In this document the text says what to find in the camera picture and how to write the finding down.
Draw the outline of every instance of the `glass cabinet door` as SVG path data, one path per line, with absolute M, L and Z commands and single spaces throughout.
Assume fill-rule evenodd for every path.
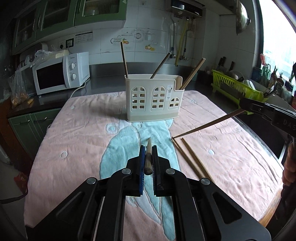
M 74 26 L 77 0 L 44 0 L 37 24 L 36 38 Z
M 37 18 L 39 14 L 39 5 L 22 14 L 16 22 L 12 54 L 35 41 Z
M 126 19 L 126 0 L 78 0 L 75 25 Z

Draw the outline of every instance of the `dish rack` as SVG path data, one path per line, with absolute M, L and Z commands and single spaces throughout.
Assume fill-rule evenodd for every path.
M 242 98 L 249 98 L 260 102 L 266 102 L 267 99 L 263 97 L 261 91 L 254 90 L 243 83 L 219 72 L 212 70 L 213 72 L 213 93 L 219 91 L 239 106 L 239 100 Z
M 126 78 L 127 121 L 160 121 L 176 118 L 184 90 L 182 77 L 157 74 L 129 74 Z

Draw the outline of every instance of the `green dish rack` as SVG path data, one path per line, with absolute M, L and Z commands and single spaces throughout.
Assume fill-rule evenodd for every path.
M 239 106 L 239 100 L 241 98 L 249 98 L 253 100 L 257 100 L 260 102 L 266 102 L 268 99 L 263 97 L 263 93 L 261 91 L 254 90 L 248 86 L 246 86 L 243 83 L 238 82 L 237 80 L 219 72 L 216 70 L 212 70 L 213 72 L 213 83 L 211 84 L 213 86 L 213 93 L 216 91 L 219 91 L 223 95 L 225 95 L 227 98 L 231 99 L 234 103 L 236 103 Z M 221 85 L 224 85 L 227 88 L 230 88 L 234 91 L 236 91 L 240 97 L 235 97 L 231 95 L 230 93 L 226 92 L 221 88 Z

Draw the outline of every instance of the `white microwave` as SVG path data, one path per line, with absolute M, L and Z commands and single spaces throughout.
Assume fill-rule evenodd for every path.
M 89 78 L 89 53 L 52 58 L 32 68 L 38 95 L 78 88 Z

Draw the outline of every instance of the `teal pattern on towel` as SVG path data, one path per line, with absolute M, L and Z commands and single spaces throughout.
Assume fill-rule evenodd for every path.
M 158 155 L 170 161 L 172 168 L 180 170 L 177 155 L 170 138 L 169 128 L 173 120 L 133 122 L 120 120 L 109 123 L 106 131 L 115 136 L 110 140 L 100 164 L 100 178 L 110 177 L 114 172 L 126 167 L 127 160 L 139 155 L 140 145 L 147 146 L 151 137 L 157 146 Z M 144 179 L 144 193 L 141 197 L 127 197 L 131 206 L 140 207 L 153 221 L 161 224 L 169 240 L 175 239 L 175 227 L 171 198 L 156 197 L 153 193 L 152 175 Z

